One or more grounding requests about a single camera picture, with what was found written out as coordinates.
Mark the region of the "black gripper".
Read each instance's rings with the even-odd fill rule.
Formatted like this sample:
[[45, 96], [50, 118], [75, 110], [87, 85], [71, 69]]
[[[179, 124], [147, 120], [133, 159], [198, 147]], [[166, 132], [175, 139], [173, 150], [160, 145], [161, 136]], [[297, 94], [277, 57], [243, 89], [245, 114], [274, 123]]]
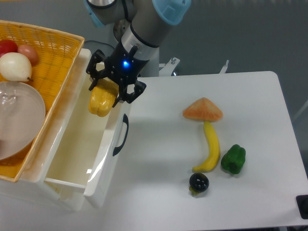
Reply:
[[[127, 51], [120, 42], [107, 59], [100, 49], [96, 50], [86, 68], [86, 73], [92, 80], [89, 90], [93, 90], [100, 79], [107, 77], [106, 69], [110, 72], [109, 78], [119, 86], [118, 96], [112, 107], [115, 107], [119, 102], [132, 103], [137, 99], [147, 87], [145, 83], [138, 81], [137, 77], [149, 61], [135, 57], [139, 49], [138, 44], [135, 44]], [[97, 64], [101, 62], [105, 64], [105, 69], [98, 71]], [[132, 84], [134, 84], [133, 92], [127, 93], [128, 85]]]

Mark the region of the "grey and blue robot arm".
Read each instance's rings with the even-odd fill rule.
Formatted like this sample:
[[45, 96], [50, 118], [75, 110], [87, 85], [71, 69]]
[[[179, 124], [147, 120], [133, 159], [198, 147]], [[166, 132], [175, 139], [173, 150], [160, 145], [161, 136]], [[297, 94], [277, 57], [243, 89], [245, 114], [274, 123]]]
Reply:
[[91, 57], [87, 74], [93, 90], [100, 79], [118, 85], [115, 103], [132, 103], [145, 90], [137, 80], [142, 69], [159, 49], [171, 29], [178, 25], [191, 6], [190, 0], [86, 0], [88, 14], [96, 26], [127, 20], [129, 27], [110, 56], [97, 50]]

